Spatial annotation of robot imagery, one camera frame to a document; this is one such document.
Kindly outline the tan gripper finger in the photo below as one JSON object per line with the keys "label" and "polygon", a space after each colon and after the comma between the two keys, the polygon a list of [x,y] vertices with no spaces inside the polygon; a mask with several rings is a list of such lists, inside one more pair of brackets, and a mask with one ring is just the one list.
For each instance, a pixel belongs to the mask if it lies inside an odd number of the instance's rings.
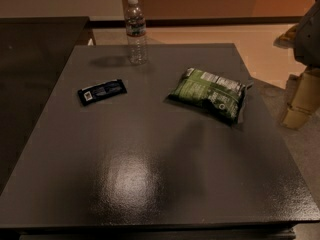
{"label": "tan gripper finger", "polygon": [[280,48],[294,48],[298,25],[293,25],[285,33],[278,36],[273,45]]}
{"label": "tan gripper finger", "polygon": [[319,108],[320,69],[307,67],[299,76],[290,75],[281,124],[289,129],[299,129]]}

